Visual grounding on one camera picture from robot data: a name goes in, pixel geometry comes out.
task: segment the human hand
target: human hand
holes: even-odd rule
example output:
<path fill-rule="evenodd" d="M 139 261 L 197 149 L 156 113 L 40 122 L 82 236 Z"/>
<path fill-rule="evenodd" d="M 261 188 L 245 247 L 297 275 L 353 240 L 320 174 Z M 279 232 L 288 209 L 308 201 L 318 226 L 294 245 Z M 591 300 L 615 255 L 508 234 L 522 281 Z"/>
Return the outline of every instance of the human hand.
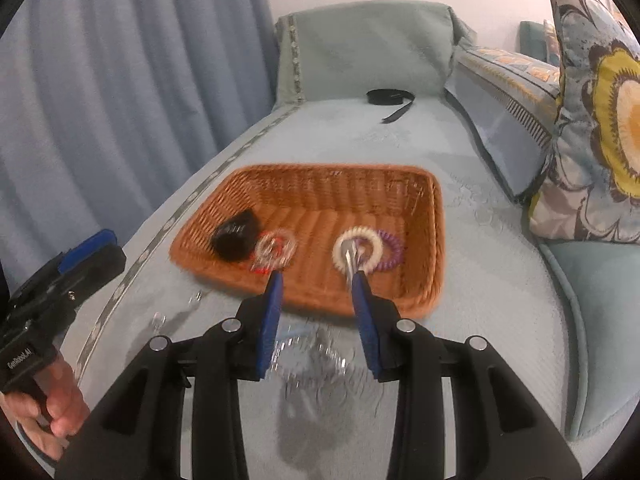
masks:
<path fill-rule="evenodd" d="M 60 438 L 75 435 L 89 415 L 82 392 L 76 384 L 73 370 L 62 356 L 38 373 L 38 380 L 49 385 L 47 411 L 52 418 L 51 433 L 46 433 L 37 423 L 41 415 L 38 403 L 30 396 L 12 392 L 4 396 L 9 415 L 20 422 L 24 433 L 47 456 L 59 460 L 64 451 Z"/>

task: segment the curtain fold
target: curtain fold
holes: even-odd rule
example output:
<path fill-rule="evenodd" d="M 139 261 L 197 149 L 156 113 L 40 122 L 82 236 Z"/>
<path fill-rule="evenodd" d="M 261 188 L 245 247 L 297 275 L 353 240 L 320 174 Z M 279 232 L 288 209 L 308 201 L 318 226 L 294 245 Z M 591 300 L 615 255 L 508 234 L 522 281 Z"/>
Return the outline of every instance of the curtain fold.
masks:
<path fill-rule="evenodd" d="M 25 0 L 0 38 L 0 261 L 14 290 L 124 243 L 274 102 L 266 0 Z"/>

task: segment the coiled black belt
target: coiled black belt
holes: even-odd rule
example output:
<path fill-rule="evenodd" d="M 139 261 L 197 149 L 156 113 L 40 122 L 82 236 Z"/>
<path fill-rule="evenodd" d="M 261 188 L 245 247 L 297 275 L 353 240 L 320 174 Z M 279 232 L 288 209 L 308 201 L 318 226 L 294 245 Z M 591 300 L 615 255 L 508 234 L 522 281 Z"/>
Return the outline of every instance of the coiled black belt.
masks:
<path fill-rule="evenodd" d="M 393 88 L 382 88 L 379 90 L 370 90 L 367 92 L 367 101 L 372 105 L 393 106 L 401 105 L 404 99 L 409 99 L 409 102 L 402 108 L 399 108 L 393 112 L 389 117 L 382 119 L 383 124 L 389 124 L 397 121 L 411 108 L 414 104 L 415 95 L 406 90 L 395 90 Z"/>

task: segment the green fabric cover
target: green fabric cover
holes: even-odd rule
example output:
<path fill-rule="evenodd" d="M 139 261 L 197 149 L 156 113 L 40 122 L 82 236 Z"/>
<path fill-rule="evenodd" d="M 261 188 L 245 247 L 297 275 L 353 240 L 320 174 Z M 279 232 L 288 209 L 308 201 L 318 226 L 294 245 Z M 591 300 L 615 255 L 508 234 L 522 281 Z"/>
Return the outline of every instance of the green fabric cover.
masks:
<path fill-rule="evenodd" d="M 640 247 L 548 240 L 540 250 L 574 315 L 568 437 L 585 438 L 640 392 Z"/>
<path fill-rule="evenodd" d="M 360 98 L 375 88 L 443 93 L 457 44 L 475 34 L 453 10 L 429 2 L 322 7 L 280 18 L 276 106 Z"/>
<path fill-rule="evenodd" d="M 520 53 L 546 63 L 545 27 L 542 23 L 520 22 Z"/>

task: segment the bedsheet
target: bedsheet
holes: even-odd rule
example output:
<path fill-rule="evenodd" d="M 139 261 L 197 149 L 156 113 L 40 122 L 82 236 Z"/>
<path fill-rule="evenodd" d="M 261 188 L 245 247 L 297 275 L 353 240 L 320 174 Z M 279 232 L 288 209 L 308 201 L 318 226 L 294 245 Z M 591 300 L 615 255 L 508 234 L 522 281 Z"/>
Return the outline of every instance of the bedsheet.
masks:
<path fill-rule="evenodd" d="M 380 123 L 386 115 L 387 108 L 368 105 L 364 99 L 281 107 L 149 218 L 125 247 L 129 270 L 124 280 L 115 280 L 85 303 L 62 347 L 69 362 L 79 361 L 76 373 L 89 405 L 96 404 L 148 340 L 154 313 L 167 316 L 163 333 L 173 340 L 198 336 L 235 313 L 238 297 L 197 280 L 168 259 L 180 227 L 231 171 L 265 162 L 413 164 L 440 181 L 446 215 L 444 292 L 439 307 L 421 322 L 436 336 L 453 340 L 484 335 L 562 428 L 570 366 L 567 320 L 540 254 L 523 234 L 522 210 L 500 190 L 476 152 L 464 119 L 443 98 L 419 98 L 392 124 Z M 350 362 L 343 378 L 296 385 L 271 374 L 261 383 L 240 384 L 244 444 L 253 480 L 386 475 L 396 386 L 377 384 L 364 370 L 358 333 L 348 320 L 333 324 L 286 312 L 278 334 L 318 331 Z M 95 346 L 85 344 L 87 336 Z M 298 370 L 314 364 L 292 355 L 290 366 Z M 316 379 L 322 378 L 325 370 L 315 370 Z M 570 444 L 585 474 L 609 449 L 635 404 L 597 434 Z M 190 478 L 189 407 L 187 397 L 184 478 Z M 377 418 L 377 432 L 369 430 L 372 417 Z M 453 421 L 447 410 L 447 477 L 455 473 Z"/>

